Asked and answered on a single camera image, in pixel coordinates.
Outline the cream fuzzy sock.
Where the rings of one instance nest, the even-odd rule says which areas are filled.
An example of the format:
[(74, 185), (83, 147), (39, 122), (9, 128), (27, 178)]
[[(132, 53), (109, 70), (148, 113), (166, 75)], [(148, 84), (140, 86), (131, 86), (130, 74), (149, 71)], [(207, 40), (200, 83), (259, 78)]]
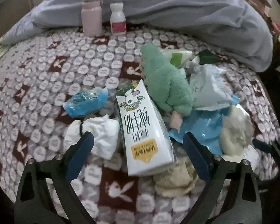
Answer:
[(220, 146), (223, 153), (228, 156), (242, 155), (254, 137), (250, 115), (240, 104), (232, 105), (222, 122)]

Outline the white foil snack bag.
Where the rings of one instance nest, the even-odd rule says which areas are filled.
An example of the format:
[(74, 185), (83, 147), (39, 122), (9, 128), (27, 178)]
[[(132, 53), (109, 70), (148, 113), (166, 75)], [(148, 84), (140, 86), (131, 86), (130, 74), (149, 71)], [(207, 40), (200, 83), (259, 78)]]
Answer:
[(225, 81), (225, 67), (212, 64), (196, 66), (190, 77), (193, 109), (216, 111), (227, 108), (233, 100), (233, 90)]

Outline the white tissue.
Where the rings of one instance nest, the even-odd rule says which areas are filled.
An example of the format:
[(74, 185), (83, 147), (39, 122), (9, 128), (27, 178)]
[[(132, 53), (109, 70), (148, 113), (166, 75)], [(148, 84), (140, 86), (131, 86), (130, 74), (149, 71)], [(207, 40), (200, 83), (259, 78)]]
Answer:
[(74, 120), (65, 132), (64, 151), (76, 144), (81, 135), (88, 131), (94, 135), (94, 146), (91, 153), (97, 157), (110, 160), (119, 145), (119, 130), (118, 120), (110, 119), (108, 115), (89, 118), (85, 121)]

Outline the white milk carton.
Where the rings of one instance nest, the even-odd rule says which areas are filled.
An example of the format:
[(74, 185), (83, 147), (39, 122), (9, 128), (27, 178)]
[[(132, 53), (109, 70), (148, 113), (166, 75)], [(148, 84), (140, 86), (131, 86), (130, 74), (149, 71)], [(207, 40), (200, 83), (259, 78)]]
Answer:
[(129, 176), (162, 173), (176, 163), (167, 128), (143, 80), (116, 93)]

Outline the blue plastic bag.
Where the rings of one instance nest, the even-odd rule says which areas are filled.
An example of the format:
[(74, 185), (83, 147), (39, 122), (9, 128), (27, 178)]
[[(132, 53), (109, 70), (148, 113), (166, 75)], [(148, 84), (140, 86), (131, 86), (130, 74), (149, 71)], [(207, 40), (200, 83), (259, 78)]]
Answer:
[(230, 107), (216, 111), (193, 110), (190, 116), (183, 118), (180, 130), (169, 131), (169, 136), (177, 142), (183, 142), (186, 133), (192, 133), (197, 141), (205, 146), (212, 154), (222, 155), (220, 132), (223, 127), (223, 117), (227, 116)]

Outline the beige crumpled paper ball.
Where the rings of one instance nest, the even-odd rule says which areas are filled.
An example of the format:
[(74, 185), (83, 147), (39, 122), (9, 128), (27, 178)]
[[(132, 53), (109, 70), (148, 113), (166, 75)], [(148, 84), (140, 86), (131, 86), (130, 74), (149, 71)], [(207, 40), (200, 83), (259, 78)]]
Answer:
[(198, 174), (188, 156), (178, 161), (167, 171), (154, 175), (155, 190), (164, 197), (180, 197), (189, 193), (198, 180)]

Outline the dark green wrapper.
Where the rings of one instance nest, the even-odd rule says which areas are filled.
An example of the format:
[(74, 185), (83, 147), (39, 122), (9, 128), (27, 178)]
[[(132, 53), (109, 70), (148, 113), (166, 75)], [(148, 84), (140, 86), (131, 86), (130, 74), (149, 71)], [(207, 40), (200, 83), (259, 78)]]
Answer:
[(205, 64), (214, 64), (219, 63), (221, 61), (220, 57), (210, 50), (203, 50), (198, 54), (199, 57), (199, 64), (205, 65)]

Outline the patterned bed cover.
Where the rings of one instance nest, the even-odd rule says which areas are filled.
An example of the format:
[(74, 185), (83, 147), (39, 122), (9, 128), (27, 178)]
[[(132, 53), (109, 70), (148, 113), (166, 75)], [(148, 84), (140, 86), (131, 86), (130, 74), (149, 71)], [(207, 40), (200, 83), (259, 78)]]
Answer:
[[(115, 94), (140, 78), (140, 49), (153, 43), (197, 55), (208, 45), (186, 35), (134, 27), (124, 36), (107, 29), (87, 38), (81, 28), (45, 32), (11, 47), (0, 59), (0, 187), (15, 201), (26, 162), (52, 159), (65, 150), (72, 123), (63, 103), (83, 89), (107, 88), (109, 97), (97, 115), (116, 116)], [(127, 175), (126, 159), (89, 156), (72, 186), (98, 223), (180, 223), (203, 189), (197, 181), (188, 194), (157, 194), (151, 177)]]

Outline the blue plastic wrapper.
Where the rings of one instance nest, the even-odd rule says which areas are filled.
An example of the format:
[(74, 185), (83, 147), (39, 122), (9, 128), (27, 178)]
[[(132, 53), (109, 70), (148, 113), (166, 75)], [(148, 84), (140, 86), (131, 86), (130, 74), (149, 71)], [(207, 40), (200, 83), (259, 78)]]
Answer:
[(82, 90), (64, 102), (63, 108), (71, 118), (84, 117), (103, 108), (108, 95), (107, 88)]

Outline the green white tissue pack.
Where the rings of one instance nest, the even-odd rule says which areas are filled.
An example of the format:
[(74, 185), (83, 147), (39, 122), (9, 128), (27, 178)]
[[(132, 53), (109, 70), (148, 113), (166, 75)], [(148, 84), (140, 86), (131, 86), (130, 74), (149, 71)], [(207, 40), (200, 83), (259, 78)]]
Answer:
[(167, 60), (178, 69), (182, 68), (193, 55), (193, 52), (189, 50), (161, 49), (161, 51)]

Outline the lavender blanket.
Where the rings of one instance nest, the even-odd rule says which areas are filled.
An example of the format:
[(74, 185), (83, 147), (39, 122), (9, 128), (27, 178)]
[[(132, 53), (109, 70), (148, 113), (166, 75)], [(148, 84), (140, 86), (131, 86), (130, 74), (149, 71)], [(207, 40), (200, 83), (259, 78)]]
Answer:
[[(273, 38), (261, 15), (245, 0), (103, 0), (102, 20), (110, 5), (123, 3), (129, 23), (177, 30), (208, 43), (256, 72), (272, 62)], [(12, 45), (50, 28), (81, 26), (82, 0), (46, 0), (7, 31), (2, 44)]]

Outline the white pill bottle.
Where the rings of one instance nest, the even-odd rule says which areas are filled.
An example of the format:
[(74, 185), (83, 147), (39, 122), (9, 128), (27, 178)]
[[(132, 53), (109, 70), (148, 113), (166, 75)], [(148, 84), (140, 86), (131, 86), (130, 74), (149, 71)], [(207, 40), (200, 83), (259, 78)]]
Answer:
[(123, 12), (123, 3), (111, 3), (111, 31), (114, 35), (122, 35), (126, 33), (126, 17)]

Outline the pink water bottle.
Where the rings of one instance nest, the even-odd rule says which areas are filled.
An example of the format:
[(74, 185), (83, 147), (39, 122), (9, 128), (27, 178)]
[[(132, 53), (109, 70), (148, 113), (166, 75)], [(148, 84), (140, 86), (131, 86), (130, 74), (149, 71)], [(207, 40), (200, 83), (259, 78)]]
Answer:
[(83, 0), (81, 20), (85, 36), (100, 36), (102, 32), (101, 0)]

